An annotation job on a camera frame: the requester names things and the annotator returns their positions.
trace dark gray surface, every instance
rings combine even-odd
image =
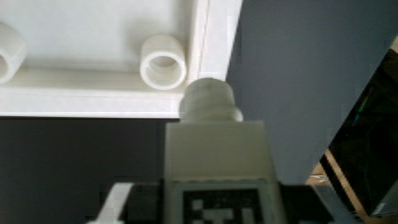
[[[282,183],[301,184],[398,34],[398,1],[245,0],[229,66]]]
[[[156,183],[163,124],[158,120],[0,119],[0,223],[85,223],[111,184]],[[129,219],[152,220],[158,194],[138,189]]]

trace white plastic block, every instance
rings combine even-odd
[[[165,223],[179,223],[179,208],[174,206],[181,203],[177,186],[202,186],[202,191],[213,185],[213,189],[227,190],[239,189],[241,184],[254,182],[262,183],[268,197],[264,204],[271,215],[264,223],[282,224],[284,209],[262,123],[170,123],[165,146]]]
[[[12,49],[0,51],[0,116],[177,118],[184,84],[204,76],[225,79],[241,0],[1,0],[0,5],[0,21],[19,33],[0,38],[0,49]],[[156,34],[175,38],[186,56],[184,69],[181,63],[174,71],[152,66],[174,74],[166,85],[140,78],[142,44]],[[12,47],[21,37],[24,62]]]

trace white plastic tray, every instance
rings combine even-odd
[[[175,118],[186,83],[225,79],[239,6],[241,0],[1,0],[0,23],[28,55],[0,85],[0,116]],[[166,91],[138,73],[154,34],[184,47],[186,82]]]

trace white cylinder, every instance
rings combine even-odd
[[[243,121],[230,86],[213,78],[191,82],[179,103],[181,122]]]
[[[12,28],[0,24],[0,84],[5,83],[26,57],[26,42]]]
[[[154,35],[142,45],[140,77],[150,88],[174,89],[186,77],[182,45],[170,35]]]

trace gray wall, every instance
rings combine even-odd
[[[301,183],[398,33],[398,1],[245,0],[227,82]]]

